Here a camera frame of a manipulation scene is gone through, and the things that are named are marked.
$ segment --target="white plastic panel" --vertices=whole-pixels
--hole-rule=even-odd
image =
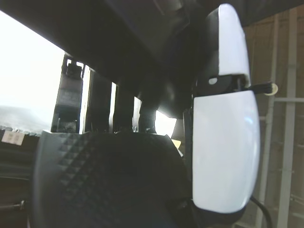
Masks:
[[[238,14],[229,4],[218,8],[219,75],[244,74],[250,86],[249,61],[245,34]]]
[[[193,201],[218,213],[241,210],[257,178],[259,116],[252,91],[196,97]]]

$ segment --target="label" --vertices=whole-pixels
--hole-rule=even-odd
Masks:
[[[21,146],[23,139],[24,139],[24,134],[5,131],[1,141],[4,143],[10,143]]]

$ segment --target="cable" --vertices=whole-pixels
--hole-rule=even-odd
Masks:
[[[250,200],[255,203],[263,212],[265,219],[266,219],[266,224],[267,224],[267,228],[273,228],[272,226],[272,220],[269,214],[269,211],[267,210],[267,208],[261,204],[256,198],[254,198],[253,196],[251,196]]]

